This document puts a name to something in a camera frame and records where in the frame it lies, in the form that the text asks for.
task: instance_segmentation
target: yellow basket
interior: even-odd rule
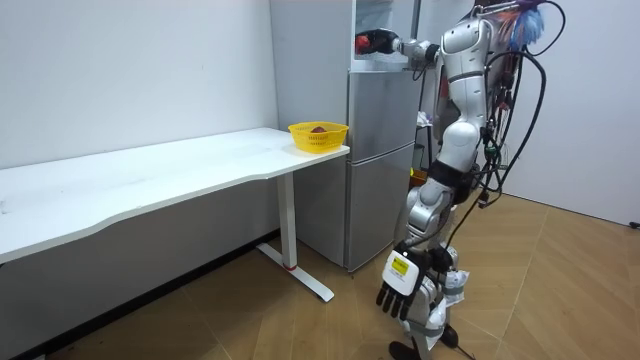
[[[318,126],[323,127],[326,132],[312,133],[311,130]],[[347,136],[347,130],[349,130],[349,127],[346,125],[322,121],[289,126],[289,131],[298,149],[314,154],[338,149],[344,142],[345,136]]]

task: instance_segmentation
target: silver refrigerator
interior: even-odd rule
[[[413,0],[271,0],[280,128],[349,126],[348,156],[294,173],[298,239],[348,271],[392,241],[422,87],[403,71],[406,58],[357,56],[353,38],[362,26],[408,37],[413,9]]]

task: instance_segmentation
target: white wall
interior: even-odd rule
[[[276,124],[268,0],[0,2],[0,169]],[[0,359],[277,227],[253,182],[8,263]]]
[[[632,0],[564,0],[567,29],[538,59],[547,93],[538,125],[505,185],[509,194],[628,224],[640,221],[637,16]],[[544,6],[547,44],[560,16]],[[539,76],[524,69],[512,131],[515,151],[537,99]]]
[[[3,0],[0,168],[277,126],[268,0]]]

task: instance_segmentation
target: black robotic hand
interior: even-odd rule
[[[391,317],[395,318],[399,316],[400,320],[404,321],[407,318],[407,313],[413,304],[416,293],[420,290],[422,279],[431,266],[431,256],[424,250],[406,249],[403,243],[400,243],[393,250],[402,254],[406,259],[418,267],[418,277],[413,286],[413,291],[409,295],[399,293],[391,285],[383,281],[382,288],[380,289],[380,292],[378,292],[378,297],[376,298],[376,304],[378,306],[382,306],[382,311],[385,313],[391,309]]]
[[[380,52],[383,54],[392,54],[393,40],[398,35],[391,30],[376,29],[361,32],[356,35],[355,47],[357,54],[371,54]]]

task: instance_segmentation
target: desk tabletop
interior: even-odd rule
[[[349,153],[258,128],[0,170],[0,264],[118,221]]]

